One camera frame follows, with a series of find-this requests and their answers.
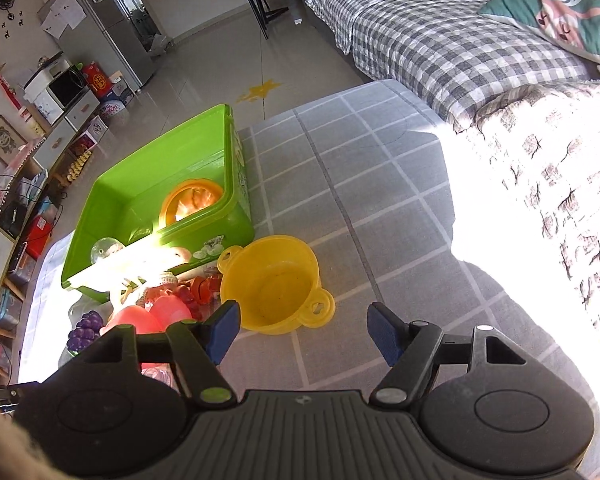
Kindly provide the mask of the pink toy pig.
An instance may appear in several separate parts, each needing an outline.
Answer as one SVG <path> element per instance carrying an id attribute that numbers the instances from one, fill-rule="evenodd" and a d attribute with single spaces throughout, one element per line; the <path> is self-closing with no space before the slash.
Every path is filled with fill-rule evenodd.
<path id="1" fill-rule="evenodd" d="M 164 287 L 145 290 L 141 304 L 132 304 L 116 312 L 99 331 L 100 336 L 119 325 L 131 325 L 137 335 L 162 334 L 174 323 L 193 321 L 187 304 L 174 292 Z"/>

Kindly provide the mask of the yellow toy pot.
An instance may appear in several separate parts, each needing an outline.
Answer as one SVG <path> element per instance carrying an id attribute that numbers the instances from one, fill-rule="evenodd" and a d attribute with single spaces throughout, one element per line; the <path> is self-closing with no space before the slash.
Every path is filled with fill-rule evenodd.
<path id="1" fill-rule="evenodd" d="M 238 303 L 244 330 L 283 335 L 321 328 L 335 315 L 336 301 L 322 285 L 316 255 L 297 237 L 271 235 L 226 248 L 216 266 L 221 299 Z"/>

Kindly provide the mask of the purple toy grapes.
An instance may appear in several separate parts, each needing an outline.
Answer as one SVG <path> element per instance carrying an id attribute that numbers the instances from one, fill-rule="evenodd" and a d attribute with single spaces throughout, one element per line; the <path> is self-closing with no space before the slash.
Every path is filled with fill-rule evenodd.
<path id="1" fill-rule="evenodd" d="M 104 319 L 98 312 L 91 310 L 84 313 L 68 333 L 67 351 L 76 356 L 85 350 L 100 337 L 100 330 L 104 326 Z"/>

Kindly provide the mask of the clear pink capsule ball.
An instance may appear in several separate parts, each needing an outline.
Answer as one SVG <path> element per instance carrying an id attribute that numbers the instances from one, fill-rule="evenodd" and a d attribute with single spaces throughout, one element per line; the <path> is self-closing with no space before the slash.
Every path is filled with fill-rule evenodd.
<path id="1" fill-rule="evenodd" d="M 98 240 L 92 247 L 90 252 L 91 264 L 96 264 L 116 252 L 121 252 L 125 246 L 113 237 L 104 237 Z"/>

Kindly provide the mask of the green plastic storage bin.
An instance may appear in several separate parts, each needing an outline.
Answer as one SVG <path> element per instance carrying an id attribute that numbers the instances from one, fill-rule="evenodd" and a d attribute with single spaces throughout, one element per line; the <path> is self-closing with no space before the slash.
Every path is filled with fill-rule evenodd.
<path id="1" fill-rule="evenodd" d="M 160 208 L 181 182 L 208 179 L 222 198 L 162 228 Z M 93 245 L 113 237 L 125 248 L 91 264 Z M 163 271 L 196 268 L 227 247 L 245 246 L 254 227 L 246 161 L 233 111 L 219 104 L 163 133 L 94 182 L 74 231 L 61 285 L 94 299 L 123 292 Z"/>

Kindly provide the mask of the white wooden tv cabinet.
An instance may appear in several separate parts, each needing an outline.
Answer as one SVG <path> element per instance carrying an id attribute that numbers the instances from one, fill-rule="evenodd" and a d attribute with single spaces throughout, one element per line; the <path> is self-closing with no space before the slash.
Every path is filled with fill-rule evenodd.
<path id="1" fill-rule="evenodd" d="M 14 258 L 14 251 L 23 237 L 24 228 L 32 218 L 38 201 L 43 197 L 44 190 L 50 178 L 55 177 L 55 168 L 59 164 L 65 149 L 76 137 L 84 124 L 95 114 L 99 106 L 89 88 L 83 88 L 71 105 L 60 116 L 58 122 L 46 138 L 38 139 L 27 144 L 16 157 L 16 166 L 0 177 L 0 219 L 6 216 L 7 203 L 16 198 L 18 185 L 22 178 L 34 178 L 39 174 L 43 180 L 35 185 L 35 196 L 30 199 L 26 213 L 22 217 L 21 227 L 16 235 L 9 234 L 0 227 L 0 292 L 7 287 L 19 299 L 24 296 L 16 284 L 7 276 L 9 265 Z M 10 339 L 14 335 L 0 329 L 0 337 Z"/>

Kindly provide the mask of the framed cartoon picture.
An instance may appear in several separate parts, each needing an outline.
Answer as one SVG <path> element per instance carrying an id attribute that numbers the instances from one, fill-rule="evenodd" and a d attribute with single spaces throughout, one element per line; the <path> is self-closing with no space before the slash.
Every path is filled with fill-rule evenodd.
<path id="1" fill-rule="evenodd" d="M 0 115 L 0 161 L 8 166 L 18 155 L 20 148 L 27 144 L 17 130 Z"/>

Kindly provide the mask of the red gift box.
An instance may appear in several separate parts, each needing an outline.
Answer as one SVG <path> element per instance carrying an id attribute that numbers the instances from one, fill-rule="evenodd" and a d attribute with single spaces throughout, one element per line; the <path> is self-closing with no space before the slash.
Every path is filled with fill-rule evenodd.
<path id="1" fill-rule="evenodd" d="M 112 90 L 114 84 L 96 62 L 84 65 L 81 72 L 87 85 L 100 100 Z"/>

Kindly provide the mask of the microwave oven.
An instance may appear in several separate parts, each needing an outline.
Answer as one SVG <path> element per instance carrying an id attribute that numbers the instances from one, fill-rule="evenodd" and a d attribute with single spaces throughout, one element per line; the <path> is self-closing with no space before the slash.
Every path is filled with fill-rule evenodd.
<path id="1" fill-rule="evenodd" d="M 24 98 L 43 115 L 62 114 L 84 86 L 80 72 L 60 58 L 34 73 L 24 85 Z"/>

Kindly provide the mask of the grey plaid sofa cover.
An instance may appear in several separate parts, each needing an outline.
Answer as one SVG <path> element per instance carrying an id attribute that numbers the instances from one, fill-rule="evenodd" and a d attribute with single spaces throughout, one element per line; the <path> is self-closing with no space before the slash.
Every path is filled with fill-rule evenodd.
<path id="1" fill-rule="evenodd" d="M 450 127 L 453 247 L 579 356 L 600 352 L 600 80 L 490 0 L 303 0 Z"/>

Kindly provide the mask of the silver refrigerator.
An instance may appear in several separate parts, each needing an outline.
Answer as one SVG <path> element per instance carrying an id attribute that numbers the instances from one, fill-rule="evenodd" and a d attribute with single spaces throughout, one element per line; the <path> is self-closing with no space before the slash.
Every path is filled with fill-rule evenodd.
<path id="1" fill-rule="evenodd" d="M 107 75 L 120 73 L 134 93 L 155 73 L 120 0 L 48 0 L 38 20 L 69 61 L 96 63 Z"/>

